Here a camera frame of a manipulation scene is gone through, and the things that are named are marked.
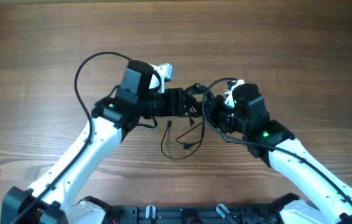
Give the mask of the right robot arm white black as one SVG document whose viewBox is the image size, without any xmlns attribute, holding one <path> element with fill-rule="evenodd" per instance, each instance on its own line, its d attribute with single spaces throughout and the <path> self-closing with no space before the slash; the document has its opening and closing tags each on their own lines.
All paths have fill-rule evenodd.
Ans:
<svg viewBox="0 0 352 224">
<path fill-rule="evenodd" d="M 287 194 L 271 205 L 281 223 L 352 223 L 352 188 L 321 165 L 285 126 L 271 120 L 257 85 L 230 81 L 224 96 L 209 90 L 203 120 L 222 138 L 244 144 L 256 158 L 287 177 L 313 203 Z"/>
</svg>

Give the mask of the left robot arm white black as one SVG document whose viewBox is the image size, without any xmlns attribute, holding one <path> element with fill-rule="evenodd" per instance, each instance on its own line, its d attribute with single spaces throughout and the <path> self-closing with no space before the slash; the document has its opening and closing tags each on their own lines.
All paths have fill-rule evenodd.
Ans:
<svg viewBox="0 0 352 224">
<path fill-rule="evenodd" d="M 74 200 L 101 161 L 141 127 L 140 119 L 183 116 L 195 99 L 181 88 L 166 89 L 173 79 L 170 63 L 130 60 L 114 96 L 95 103 L 75 142 L 27 190 L 12 187 L 2 200 L 1 223 L 112 223 L 112 206 L 94 197 Z"/>
</svg>

